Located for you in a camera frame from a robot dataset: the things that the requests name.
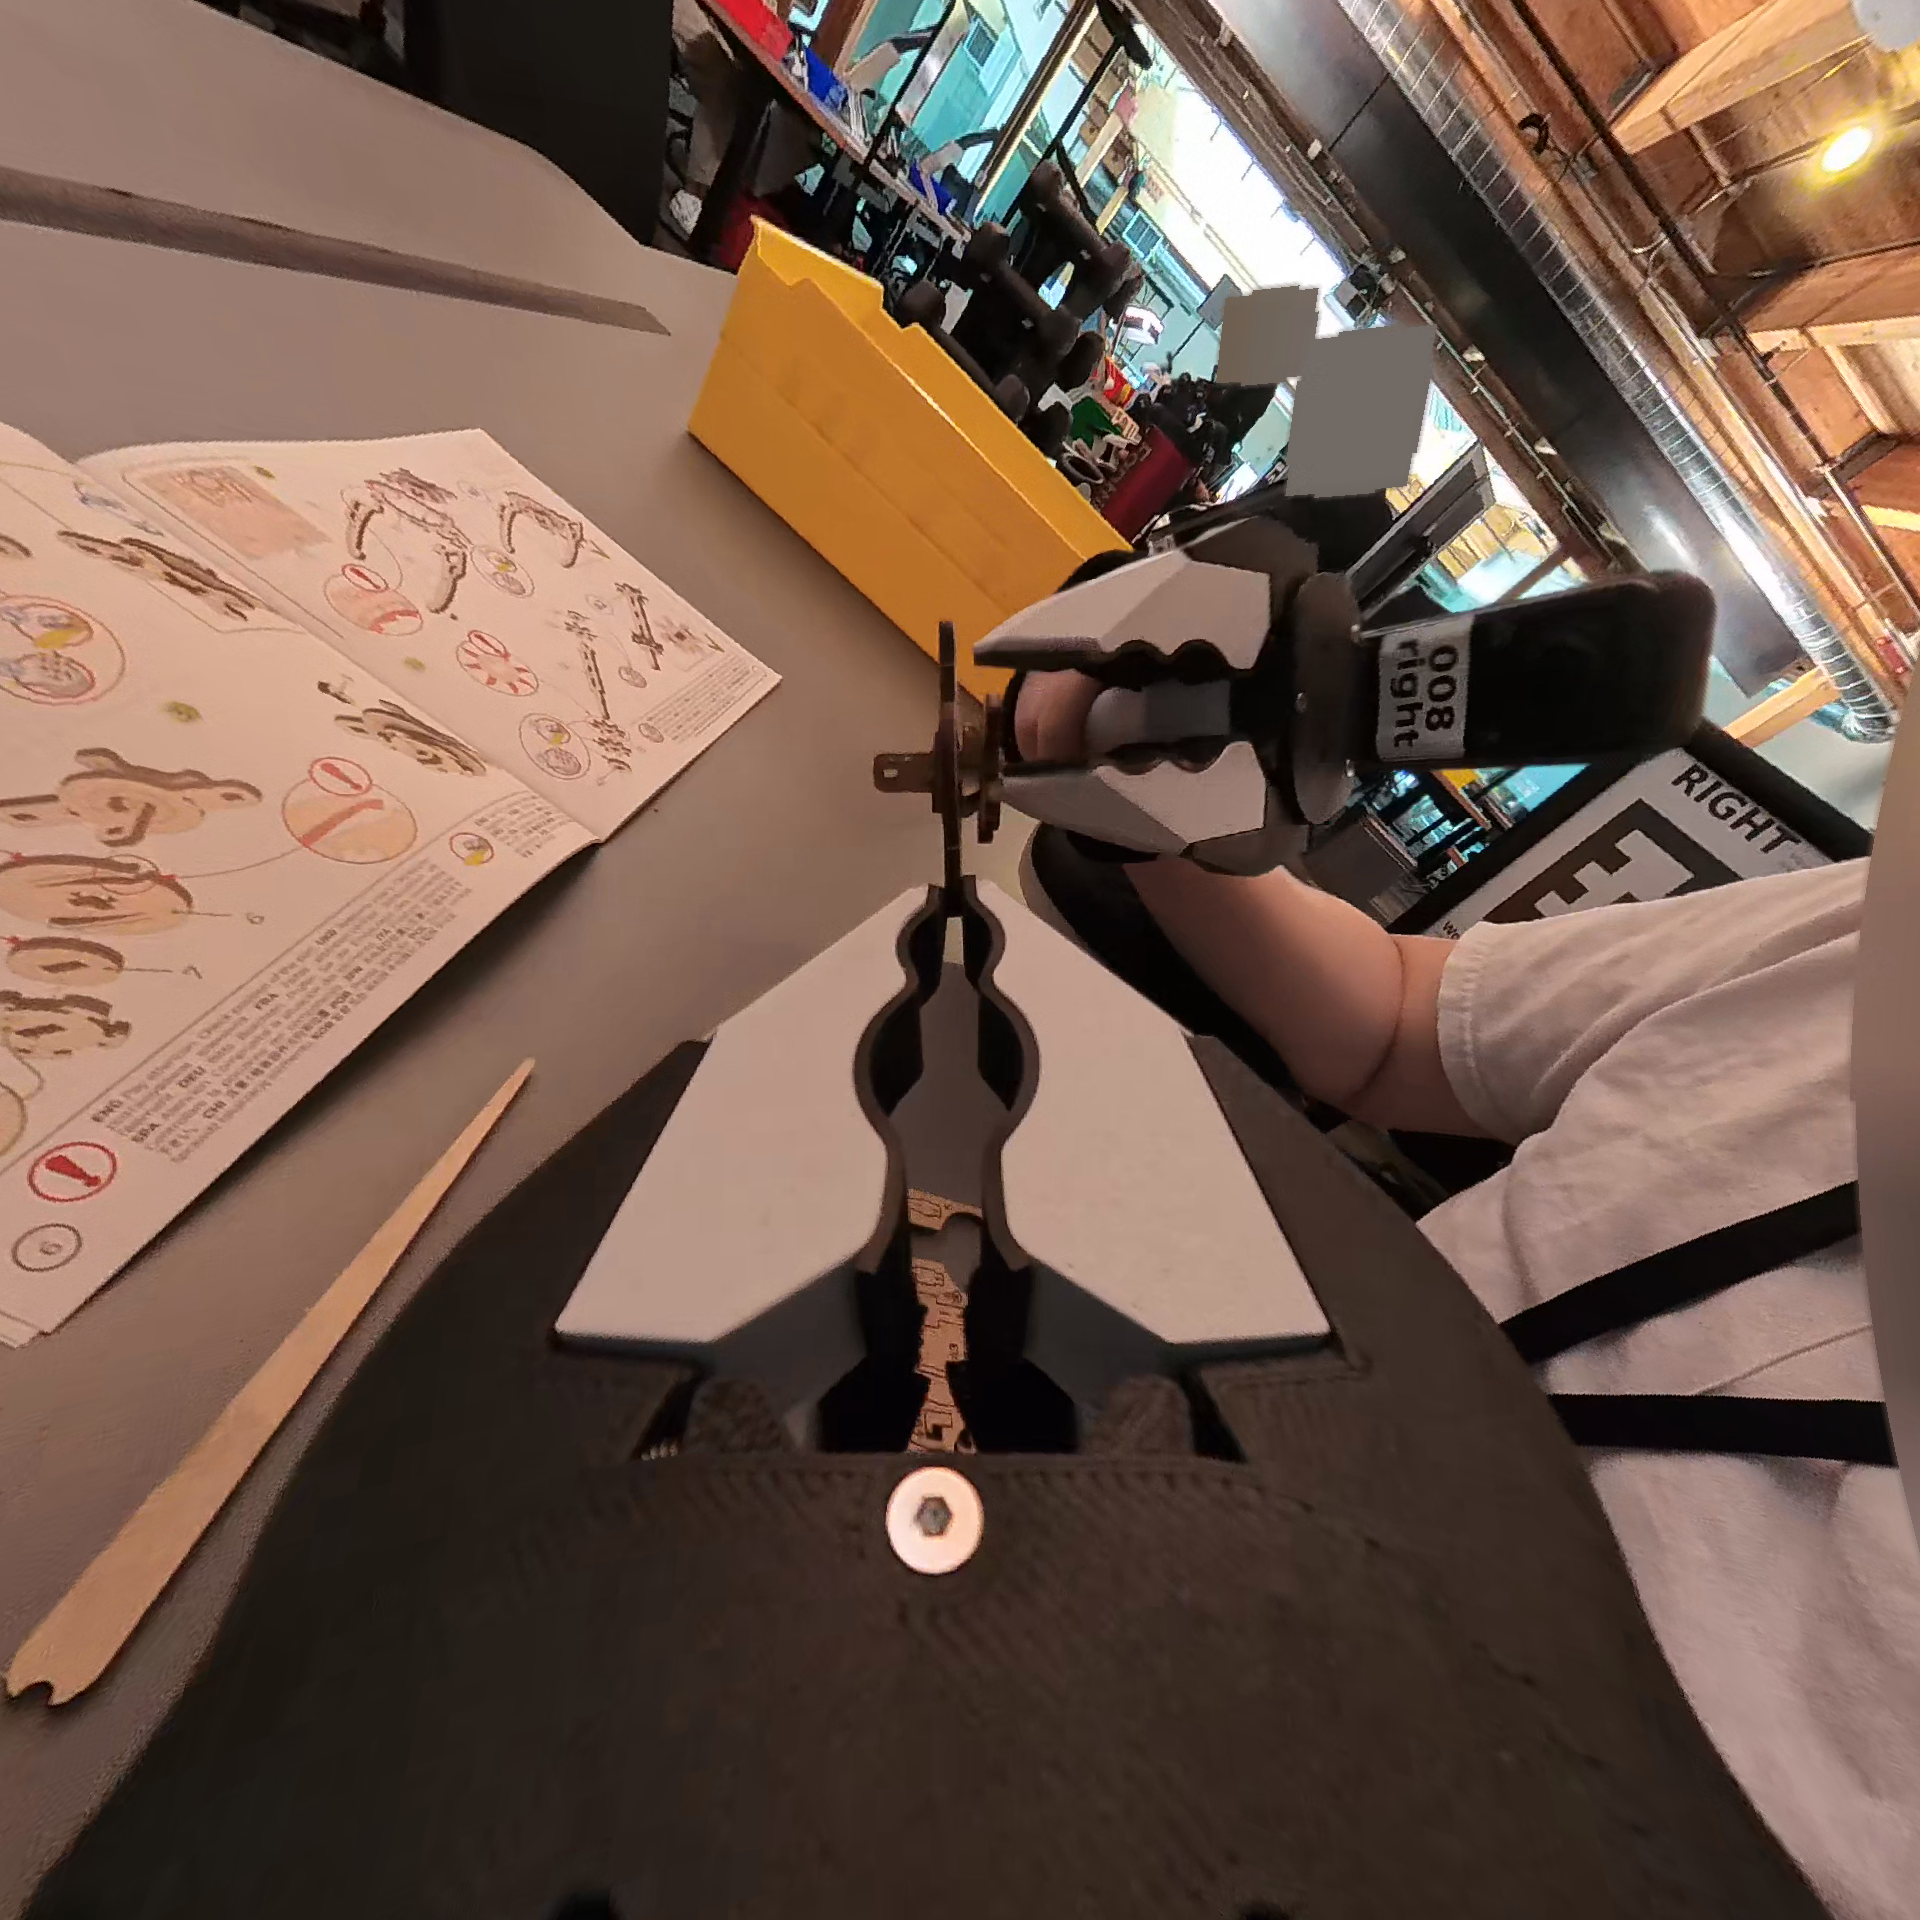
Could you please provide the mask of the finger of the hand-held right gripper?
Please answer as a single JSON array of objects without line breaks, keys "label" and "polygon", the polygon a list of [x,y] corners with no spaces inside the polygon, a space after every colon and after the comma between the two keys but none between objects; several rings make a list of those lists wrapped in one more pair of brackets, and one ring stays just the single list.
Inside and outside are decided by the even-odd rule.
[{"label": "finger of the hand-held right gripper", "polygon": [[1000,796],[1121,859],[1276,862],[1277,798],[1227,687],[1111,687],[1087,745],[1080,765],[1006,763]]},{"label": "finger of the hand-held right gripper", "polygon": [[1100,685],[1216,683],[1249,671],[1273,628],[1273,582],[1164,551],[1127,561],[1007,614],[973,643],[979,666],[1079,671]]}]

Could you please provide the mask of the person's right hand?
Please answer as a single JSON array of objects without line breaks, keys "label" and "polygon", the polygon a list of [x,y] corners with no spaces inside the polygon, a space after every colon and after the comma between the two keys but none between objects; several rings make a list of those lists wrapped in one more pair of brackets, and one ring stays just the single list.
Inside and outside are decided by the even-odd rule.
[{"label": "person's right hand", "polygon": [[1007,685],[1006,758],[1024,765],[1080,765],[1100,758],[1087,745],[1087,721],[1111,692],[1079,670],[1020,670]]}]

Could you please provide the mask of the wooden gear model assembly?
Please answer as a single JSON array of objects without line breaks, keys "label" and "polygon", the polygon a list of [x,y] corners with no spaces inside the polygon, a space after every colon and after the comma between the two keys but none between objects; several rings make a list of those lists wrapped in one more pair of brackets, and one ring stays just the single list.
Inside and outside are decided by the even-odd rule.
[{"label": "wooden gear model assembly", "polygon": [[972,826],[985,847],[1000,827],[1000,777],[1006,771],[1006,711],[1000,695],[987,695],[980,716],[963,714],[958,685],[958,641],[949,620],[939,621],[939,706],[925,753],[885,753],[872,758],[872,783],[885,796],[924,796],[939,820],[943,873],[942,911],[949,922],[965,911],[965,829]]}]

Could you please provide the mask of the silver ventilation duct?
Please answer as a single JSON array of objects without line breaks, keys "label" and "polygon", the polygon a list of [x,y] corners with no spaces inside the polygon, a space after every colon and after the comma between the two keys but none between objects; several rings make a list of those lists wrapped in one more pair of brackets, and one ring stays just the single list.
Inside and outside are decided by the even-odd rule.
[{"label": "silver ventilation duct", "polygon": [[1712,435],[1668,382],[1663,342],[1643,338],[1619,299],[1603,293],[1595,267],[1553,223],[1548,190],[1524,180],[1518,149],[1471,100],[1445,39],[1419,25],[1400,3],[1344,3],[1342,12],[1611,379],[1675,485],[1694,500],[1694,517],[1712,527],[1710,545],[1677,535],[1668,545],[1687,548],[1696,571],[1707,570],[1707,557],[1723,561],[1747,599],[1766,603],[1799,657],[1832,683],[1830,701],[1845,714],[1840,727],[1846,737],[1870,745],[1892,741],[1900,706],[1876,679],[1871,649],[1832,625],[1799,563],[1740,490]]}]

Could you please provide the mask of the rack of black dumbbells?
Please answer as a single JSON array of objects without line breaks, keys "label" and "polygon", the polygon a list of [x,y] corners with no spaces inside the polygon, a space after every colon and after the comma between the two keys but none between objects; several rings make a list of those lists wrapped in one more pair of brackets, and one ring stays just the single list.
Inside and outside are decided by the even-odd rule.
[{"label": "rack of black dumbbells", "polygon": [[1055,159],[1024,180],[1012,219],[975,226],[945,260],[949,282],[913,282],[894,315],[925,329],[1054,458],[1071,410],[1046,393],[1089,382],[1105,356],[1104,323],[1124,315],[1142,270],[1121,241],[1094,228],[1076,179]]}]

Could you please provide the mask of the pointed wooden stick tool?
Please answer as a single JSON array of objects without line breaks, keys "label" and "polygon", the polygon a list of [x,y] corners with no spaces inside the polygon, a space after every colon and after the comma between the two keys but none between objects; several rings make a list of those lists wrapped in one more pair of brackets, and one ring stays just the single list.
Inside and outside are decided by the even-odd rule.
[{"label": "pointed wooden stick tool", "polygon": [[291,1419],[321,1364],[342,1347],[397,1261],[441,1209],[473,1156],[536,1070],[518,1063],[367,1243],[327,1284],[276,1350],[232,1394],[176,1469],[116,1529],[65,1596],[33,1626],[4,1671],[4,1697],[45,1694],[54,1707],[89,1692],[200,1547]]}]

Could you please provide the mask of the yellow plastic bin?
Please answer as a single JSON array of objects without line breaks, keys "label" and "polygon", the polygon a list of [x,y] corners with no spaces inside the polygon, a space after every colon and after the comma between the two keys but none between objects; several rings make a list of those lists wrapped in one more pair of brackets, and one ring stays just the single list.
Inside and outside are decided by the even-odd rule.
[{"label": "yellow plastic bin", "polygon": [[875,278],[755,223],[687,431],[925,653],[1054,595],[1116,530]]}]

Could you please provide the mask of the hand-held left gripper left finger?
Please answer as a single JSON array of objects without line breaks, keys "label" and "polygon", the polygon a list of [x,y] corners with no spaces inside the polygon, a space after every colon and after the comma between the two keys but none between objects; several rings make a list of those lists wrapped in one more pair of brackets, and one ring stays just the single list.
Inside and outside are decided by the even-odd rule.
[{"label": "hand-held left gripper left finger", "polygon": [[558,1342],[752,1380],[782,1417],[857,1366],[859,1282],[904,1235],[896,1108],[943,926],[936,886],[907,892],[711,1034]]}]

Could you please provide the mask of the illustrated instruction booklet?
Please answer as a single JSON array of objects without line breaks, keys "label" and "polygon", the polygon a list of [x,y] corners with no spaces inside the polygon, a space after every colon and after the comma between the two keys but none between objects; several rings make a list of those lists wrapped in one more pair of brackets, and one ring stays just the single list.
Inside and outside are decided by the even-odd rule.
[{"label": "illustrated instruction booklet", "polygon": [[4,1345],[776,685],[481,430],[7,426]]}]

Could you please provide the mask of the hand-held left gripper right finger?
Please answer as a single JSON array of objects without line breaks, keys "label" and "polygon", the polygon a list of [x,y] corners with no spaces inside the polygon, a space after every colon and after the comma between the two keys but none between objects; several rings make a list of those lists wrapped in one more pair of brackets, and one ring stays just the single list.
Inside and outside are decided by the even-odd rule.
[{"label": "hand-held left gripper right finger", "polygon": [[1000,1107],[982,1261],[1012,1287],[1015,1356],[1093,1412],[1132,1378],[1326,1350],[1192,1038],[998,885],[965,883],[959,905]]}]

